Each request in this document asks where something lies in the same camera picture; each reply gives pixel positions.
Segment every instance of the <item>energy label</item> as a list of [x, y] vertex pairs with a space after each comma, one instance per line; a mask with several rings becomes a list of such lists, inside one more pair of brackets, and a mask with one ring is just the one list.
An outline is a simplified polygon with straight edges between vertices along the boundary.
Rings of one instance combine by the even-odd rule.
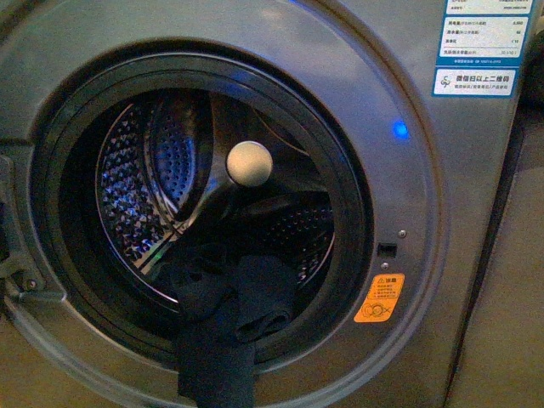
[[448, 0], [434, 96], [512, 96], [533, 0]]

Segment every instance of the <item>washing machine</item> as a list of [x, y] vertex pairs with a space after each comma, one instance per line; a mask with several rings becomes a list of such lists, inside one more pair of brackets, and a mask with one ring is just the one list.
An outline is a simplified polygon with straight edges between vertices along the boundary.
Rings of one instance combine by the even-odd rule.
[[541, 0], [2, 7], [33, 347], [126, 407], [444, 404]]

